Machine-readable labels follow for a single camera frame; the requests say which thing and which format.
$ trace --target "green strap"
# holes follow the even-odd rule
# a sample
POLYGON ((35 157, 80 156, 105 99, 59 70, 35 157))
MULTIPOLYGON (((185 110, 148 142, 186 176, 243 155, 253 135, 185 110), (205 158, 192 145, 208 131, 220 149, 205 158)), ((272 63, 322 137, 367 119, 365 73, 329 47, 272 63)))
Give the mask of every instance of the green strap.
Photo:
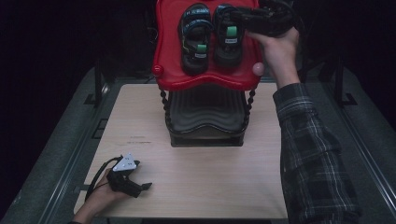
POLYGON ((236 26, 227 27, 227 37, 236 36, 237 30, 236 26))
POLYGON ((198 45, 197 53, 206 53, 206 45, 198 45))

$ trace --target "plaid sleeve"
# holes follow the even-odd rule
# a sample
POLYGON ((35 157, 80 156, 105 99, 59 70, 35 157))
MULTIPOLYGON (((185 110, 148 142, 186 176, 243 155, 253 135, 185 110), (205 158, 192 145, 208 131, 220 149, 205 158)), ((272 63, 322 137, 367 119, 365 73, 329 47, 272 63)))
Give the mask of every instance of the plaid sleeve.
POLYGON ((323 126, 304 84, 274 94, 281 127, 281 177, 290 223, 358 223, 361 210, 341 146, 323 126))

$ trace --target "sandal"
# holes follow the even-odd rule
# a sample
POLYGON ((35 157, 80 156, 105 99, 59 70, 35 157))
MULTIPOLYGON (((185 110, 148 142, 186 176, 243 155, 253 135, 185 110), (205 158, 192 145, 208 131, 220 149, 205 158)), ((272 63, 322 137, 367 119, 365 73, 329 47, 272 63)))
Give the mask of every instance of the sandal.
POLYGON ((213 15, 213 25, 217 37, 214 51, 215 63, 224 67, 235 67, 242 62, 242 40, 245 28, 242 22, 231 17, 239 11, 230 4, 219 5, 213 15))
POLYGON ((210 34, 209 8, 202 3, 188 7, 178 24, 178 37, 181 43, 181 68, 190 76, 204 73, 208 66, 210 34))

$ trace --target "wooden table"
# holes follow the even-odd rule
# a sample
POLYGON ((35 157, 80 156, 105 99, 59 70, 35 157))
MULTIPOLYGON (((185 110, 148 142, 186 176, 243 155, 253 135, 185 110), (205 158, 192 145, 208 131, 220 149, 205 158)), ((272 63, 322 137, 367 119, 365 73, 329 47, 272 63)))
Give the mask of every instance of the wooden table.
MULTIPOLYGON (((123 86, 85 184, 91 183, 105 161, 131 152, 141 161, 131 180, 153 185, 136 199, 114 204, 102 216, 287 217, 279 175, 275 91, 274 83, 257 88, 241 147, 171 147, 158 86, 123 86)), ((84 197, 82 191, 75 212, 84 197)))

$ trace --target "dark background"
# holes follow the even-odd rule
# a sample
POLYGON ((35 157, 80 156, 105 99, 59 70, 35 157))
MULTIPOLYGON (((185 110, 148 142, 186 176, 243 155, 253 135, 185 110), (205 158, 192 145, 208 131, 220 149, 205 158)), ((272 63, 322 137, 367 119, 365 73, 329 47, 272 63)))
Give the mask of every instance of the dark background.
MULTIPOLYGON (((310 58, 339 49, 345 66, 395 128, 395 5, 294 4, 309 31, 310 58)), ((140 76, 150 69, 154 7, 154 0, 0 0, 1 217, 96 60, 115 71, 108 77, 140 76)))

